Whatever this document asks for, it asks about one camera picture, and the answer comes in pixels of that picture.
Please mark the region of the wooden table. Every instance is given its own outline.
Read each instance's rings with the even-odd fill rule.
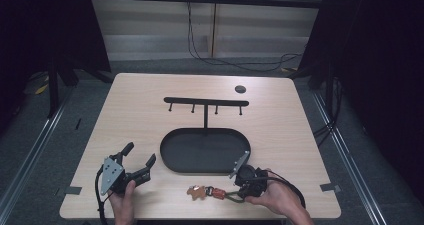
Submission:
[[[237,93],[243,85],[247,91]],[[247,100],[238,108],[209,109],[209,127],[235,129],[250,142],[248,164],[271,168],[303,193],[313,218],[337,218],[341,211],[333,191],[322,192],[330,183],[305,112],[290,79],[235,76],[119,74],[111,87],[71,186],[82,187],[79,195],[66,195],[60,215],[69,219],[98,218],[94,178],[104,158],[121,151],[129,142],[135,147],[124,157],[127,172],[143,168],[152,153],[157,156],[151,181],[136,188],[137,219],[277,219],[261,206],[237,204],[207,197],[192,201],[191,185],[207,185],[237,191],[234,178],[207,174],[187,175],[169,170],[160,156],[164,136],[176,128],[202,127],[203,109],[191,113],[190,105],[169,104],[164,97]],[[106,217],[112,218],[106,202]]]

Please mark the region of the small orange object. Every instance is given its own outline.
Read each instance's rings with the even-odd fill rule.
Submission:
[[[187,190],[187,195],[191,195],[193,200],[196,200],[197,198],[204,199],[206,197],[205,186],[191,186]]]
[[[224,200],[224,198],[225,198],[225,191],[222,190],[222,189],[219,189],[219,188],[214,188],[212,190],[212,196],[214,198],[218,198],[218,199]]]

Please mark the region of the black tape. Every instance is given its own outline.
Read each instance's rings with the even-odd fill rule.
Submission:
[[[67,187],[65,188],[64,194],[73,194],[79,195],[81,193],[82,187]]]
[[[338,185],[334,185],[332,183],[321,184],[319,186],[321,187],[321,191],[323,192],[334,191],[335,193],[338,193],[341,191]]]

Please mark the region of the black cable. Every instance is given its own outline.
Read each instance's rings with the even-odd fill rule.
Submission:
[[[237,195],[238,191],[225,193],[225,198],[235,203],[244,203],[244,199],[236,199],[231,196]]]
[[[114,193],[115,193],[114,191],[110,192],[103,202],[106,202],[110,198],[110,196],[112,196]]]
[[[100,193],[99,193],[99,177],[100,177],[100,174],[102,174],[102,172],[103,172],[103,165],[100,167],[99,171],[97,172],[95,184],[94,184],[94,190],[96,191],[97,203],[99,204],[99,209],[97,211],[99,211],[100,222],[103,225],[108,225],[106,221],[105,209],[104,209],[106,200],[102,202],[102,200],[100,199]]]
[[[244,69],[244,70],[248,70],[248,71],[253,71],[253,72],[270,72],[270,71],[274,71],[277,70],[281,67],[282,63],[290,61],[298,56],[302,56],[303,53],[287,53],[284,54],[280,57],[280,60],[278,62],[262,62],[262,63],[230,63],[221,59],[217,59],[217,58],[202,58],[200,57],[199,53],[197,52],[195,43],[194,43],[194,35],[193,35],[193,26],[192,26],[192,22],[191,22],[191,3],[187,2],[187,9],[188,9],[188,36],[187,36],[187,40],[188,40],[188,51],[190,53],[190,55],[195,58],[198,59],[204,63],[207,63],[209,65],[214,65],[214,66],[221,66],[221,65],[230,65],[230,66],[234,66],[240,69]],[[191,47],[193,46],[194,49],[194,53],[195,55],[192,53],[191,51]],[[270,69],[251,69],[251,68],[246,68],[243,67],[242,65],[277,65],[275,67],[272,67]]]
[[[284,181],[285,182],[284,184],[287,185],[291,190],[293,190],[297,194],[297,196],[299,196],[300,203],[302,204],[303,208],[306,209],[305,198],[303,197],[303,194],[300,192],[300,190],[296,186],[294,186],[289,181],[287,181],[285,178],[283,178],[282,176],[278,175],[277,173],[275,173],[273,171],[269,171],[269,170],[262,170],[262,171],[270,172],[270,173],[274,174],[275,176],[279,177],[282,181]]]
[[[340,86],[340,81],[337,77],[334,78],[336,81],[336,89],[334,90],[334,96],[337,99],[337,108],[334,115],[331,116],[331,121],[328,122],[324,127],[318,129],[314,132],[314,137],[319,137],[322,134],[326,133],[324,138],[321,140],[321,142],[318,143],[318,147],[320,147],[324,141],[328,138],[328,136],[333,132],[334,127],[336,126],[337,119],[340,113],[341,103],[342,103],[342,97],[343,97],[343,88]]]

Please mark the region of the black curtain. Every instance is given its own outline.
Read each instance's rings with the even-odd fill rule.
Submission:
[[[300,75],[316,88],[334,72],[367,133],[424,203],[424,0],[323,3],[332,5],[318,13]]]
[[[31,74],[60,68],[110,71],[91,0],[0,0],[0,131]]]

